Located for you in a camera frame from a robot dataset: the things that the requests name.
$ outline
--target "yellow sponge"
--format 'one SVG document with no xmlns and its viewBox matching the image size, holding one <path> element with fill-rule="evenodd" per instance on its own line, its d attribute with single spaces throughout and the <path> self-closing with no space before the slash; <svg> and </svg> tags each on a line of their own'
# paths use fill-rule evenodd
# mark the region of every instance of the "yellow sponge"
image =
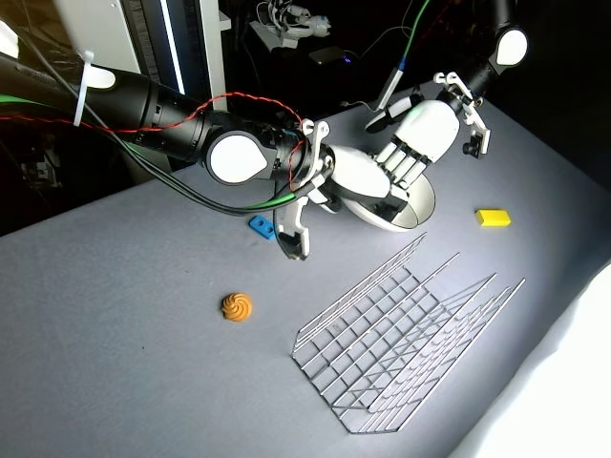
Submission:
<svg viewBox="0 0 611 458">
<path fill-rule="evenodd" d="M 475 216 L 482 226 L 509 226 L 512 219 L 507 210 L 477 210 Z"/>
</svg>

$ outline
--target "blue block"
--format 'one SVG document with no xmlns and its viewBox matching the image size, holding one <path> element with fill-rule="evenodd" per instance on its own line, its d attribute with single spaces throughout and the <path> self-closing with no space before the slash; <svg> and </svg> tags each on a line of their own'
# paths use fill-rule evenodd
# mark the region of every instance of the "blue block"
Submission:
<svg viewBox="0 0 611 458">
<path fill-rule="evenodd" d="M 250 220 L 248 225 L 268 240 L 274 240 L 276 237 L 274 234 L 274 223 L 267 218 L 256 216 Z"/>
</svg>

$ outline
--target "metal wire rack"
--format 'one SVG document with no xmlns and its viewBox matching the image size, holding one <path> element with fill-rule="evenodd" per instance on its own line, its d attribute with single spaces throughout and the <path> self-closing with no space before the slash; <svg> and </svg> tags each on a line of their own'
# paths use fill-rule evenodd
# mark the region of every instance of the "metal wire rack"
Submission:
<svg viewBox="0 0 611 458">
<path fill-rule="evenodd" d="M 481 300 L 496 277 L 439 301 L 406 267 L 425 234 L 297 333 L 292 357 L 355 434 L 403 428 L 524 283 Z"/>
</svg>

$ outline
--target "white zip tie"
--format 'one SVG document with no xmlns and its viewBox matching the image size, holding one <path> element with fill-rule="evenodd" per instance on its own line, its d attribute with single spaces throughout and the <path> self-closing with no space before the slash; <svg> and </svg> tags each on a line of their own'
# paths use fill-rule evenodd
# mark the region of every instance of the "white zip tie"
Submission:
<svg viewBox="0 0 611 458">
<path fill-rule="evenodd" d="M 85 55 L 83 56 L 83 61 L 85 65 L 83 66 L 83 76 L 80 80 L 80 89 L 78 90 L 78 101 L 76 102 L 76 112 L 74 113 L 74 123 L 73 125 L 78 127 L 80 125 L 80 120 L 83 117 L 83 109 L 85 108 L 85 97 L 87 96 L 87 80 L 88 73 L 90 68 L 92 67 L 92 62 L 94 61 L 94 52 L 93 51 L 85 51 Z"/>
</svg>

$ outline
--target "tabletop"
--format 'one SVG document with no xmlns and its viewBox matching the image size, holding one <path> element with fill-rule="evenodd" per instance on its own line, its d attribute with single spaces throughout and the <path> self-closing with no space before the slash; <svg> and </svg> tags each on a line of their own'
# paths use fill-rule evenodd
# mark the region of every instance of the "tabletop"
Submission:
<svg viewBox="0 0 611 458">
<path fill-rule="evenodd" d="M 611 257 L 611 197 L 507 115 L 484 104 L 488 157 L 463 156 L 463 126 L 427 172 L 432 217 L 403 234 L 348 211 L 305 209 L 311 255 L 287 260 L 247 219 L 149 182 L 0 239 L 0 450 L 15 457 L 446 456 L 554 319 Z M 329 143 L 378 151 L 364 108 L 330 117 Z M 179 177 L 247 203 L 271 184 L 226 188 L 199 165 Z M 514 223 L 481 228 L 477 208 Z M 411 240 L 443 296 L 496 272 L 514 299 L 392 434 L 349 435 L 291 361 L 297 330 Z M 252 316 L 223 319 L 249 294 Z"/>
</svg>

